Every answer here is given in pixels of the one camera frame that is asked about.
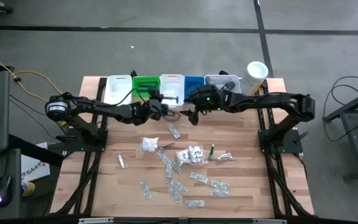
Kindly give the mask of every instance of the white basket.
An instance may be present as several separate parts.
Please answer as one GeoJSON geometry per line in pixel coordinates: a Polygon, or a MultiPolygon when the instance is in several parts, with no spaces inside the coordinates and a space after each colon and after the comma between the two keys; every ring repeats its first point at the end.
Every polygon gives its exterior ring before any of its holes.
{"type": "Polygon", "coordinates": [[[236,86],[230,90],[233,93],[241,93],[240,78],[237,75],[206,75],[205,83],[215,85],[218,89],[222,88],[228,82],[234,82],[236,86]]]}
{"type": "MultiPolygon", "coordinates": [[[[111,75],[107,78],[106,91],[104,92],[105,103],[115,105],[132,90],[132,77],[130,75],[111,75]]],[[[132,103],[132,94],[119,105],[132,103]]]]}
{"type": "Polygon", "coordinates": [[[185,77],[177,74],[160,76],[160,93],[168,97],[178,97],[176,100],[162,100],[171,110],[181,110],[185,100],[185,77]]]}

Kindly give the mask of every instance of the desk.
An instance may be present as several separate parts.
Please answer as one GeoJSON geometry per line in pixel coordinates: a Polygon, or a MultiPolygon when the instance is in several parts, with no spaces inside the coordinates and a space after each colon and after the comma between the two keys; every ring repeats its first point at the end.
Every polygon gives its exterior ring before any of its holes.
{"type": "MultiPolygon", "coordinates": [[[[96,98],[100,77],[84,77],[80,96],[96,98]]],[[[285,91],[282,79],[268,80],[269,91],[285,91]]],[[[273,109],[275,121],[281,121],[287,113],[273,109]]],[[[82,117],[91,121],[91,114],[82,117]]],[[[98,181],[94,195],[93,217],[197,217],[197,218],[258,218],[273,217],[272,199],[267,177],[265,157],[259,152],[257,131],[259,122],[257,110],[229,114],[222,111],[200,116],[198,126],[193,126],[182,116],[174,123],[181,134],[177,141],[168,130],[169,123],[149,120],[141,126],[118,123],[108,119],[108,143],[102,154],[98,181]],[[231,152],[234,161],[217,164],[216,161],[204,166],[183,166],[182,175],[173,172],[188,189],[181,204],[175,204],[165,183],[165,165],[155,154],[142,156],[139,153],[140,138],[159,137],[161,145],[175,143],[176,150],[166,150],[171,159],[175,151],[189,145],[201,144],[208,157],[215,144],[214,157],[231,152]],[[129,166],[121,169],[117,155],[122,152],[129,166]],[[209,196],[209,185],[203,185],[189,178],[191,171],[230,184],[229,198],[209,196]],[[139,182],[146,180],[152,198],[144,198],[139,182]],[[186,208],[185,200],[205,200],[205,208],[186,208]]],[[[308,184],[301,162],[294,155],[283,154],[283,164],[288,188],[304,206],[313,213],[308,184]]],[[[74,152],[62,164],[51,212],[56,212],[76,189],[84,158],[83,152],[74,152]]],[[[280,208],[284,211],[282,193],[277,187],[280,208]]],[[[85,207],[88,189],[85,189],[85,207]]]]}

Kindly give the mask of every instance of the blue bin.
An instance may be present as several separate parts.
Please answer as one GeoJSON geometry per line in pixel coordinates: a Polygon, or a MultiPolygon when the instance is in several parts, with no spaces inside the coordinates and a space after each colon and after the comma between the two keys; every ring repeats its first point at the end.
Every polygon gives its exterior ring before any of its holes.
{"type": "Polygon", "coordinates": [[[198,86],[205,85],[204,77],[194,77],[186,76],[185,77],[185,99],[189,98],[192,91],[195,91],[198,86]]]}

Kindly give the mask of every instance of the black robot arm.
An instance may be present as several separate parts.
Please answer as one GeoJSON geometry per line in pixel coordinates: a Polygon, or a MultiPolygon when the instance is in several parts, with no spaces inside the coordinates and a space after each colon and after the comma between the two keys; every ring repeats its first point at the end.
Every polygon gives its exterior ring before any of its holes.
{"type": "Polygon", "coordinates": [[[218,90],[213,85],[205,85],[195,90],[187,100],[195,105],[194,111],[181,111],[189,117],[193,125],[198,124],[198,113],[223,110],[228,113],[239,113],[247,109],[281,108],[288,116],[269,129],[268,141],[282,145],[285,133],[299,122],[307,122],[314,118],[314,100],[309,95],[291,93],[271,93],[262,96],[245,96],[225,89],[218,90]]]}
{"type": "Polygon", "coordinates": [[[136,126],[144,124],[148,119],[159,120],[168,113],[168,106],[161,104],[162,95],[150,97],[141,103],[128,105],[109,105],[86,97],[75,97],[69,93],[51,96],[45,105],[47,116],[53,121],[65,121],[77,129],[86,142],[98,139],[98,127],[79,117],[81,113],[91,113],[115,118],[117,121],[136,126]]]}

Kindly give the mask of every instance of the gray floor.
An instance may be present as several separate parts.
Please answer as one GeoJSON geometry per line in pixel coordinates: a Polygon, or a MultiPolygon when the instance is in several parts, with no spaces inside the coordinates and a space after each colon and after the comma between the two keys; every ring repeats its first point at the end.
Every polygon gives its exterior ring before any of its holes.
{"type": "MultiPolygon", "coordinates": [[[[0,19],[16,26],[257,28],[251,0],[10,2],[17,8],[16,13],[0,19]]],[[[260,0],[260,6],[268,29],[358,30],[358,0],[260,0]]],[[[316,119],[299,125],[301,131],[310,132],[302,143],[316,214],[358,221],[358,181],[342,181],[344,174],[357,170],[355,159],[346,138],[339,142],[327,140],[321,120],[333,82],[346,75],[358,76],[358,36],[268,35],[267,43],[274,75],[285,79],[287,91],[310,93],[316,100],[316,119]]],[[[16,70],[47,74],[61,90],[78,94],[85,75],[128,74],[131,70],[139,75],[207,75],[220,70],[242,74],[249,62],[263,61],[263,56],[259,34],[0,30],[0,60],[16,70]]],[[[56,94],[39,77],[22,77],[28,89],[44,98],[56,94]]],[[[358,88],[358,81],[343,83],[358,88]]],[[[44,109],[41,101],[24,94],[15,83],[11,83],[11,94],[39,111],[44,109]]],[[[338,88],[336,94],[343,102],[357,96],[346,88],[338,88]]],[[[330,99],[327,113],[338,107],[330,99]]],[[[51,133],[60,134],[47,118],[35,117],[51,133]]],[[[10,125],[11,133],[30,142],[54,142],[14,105],[10,125]]],[[[332,138],[344,132],[337,122],[330,124],[328,131],[332,138]]],[[[31,214],[45,209],[47,196],[38,200],[31,206],[37,211],[31,214]]]]}

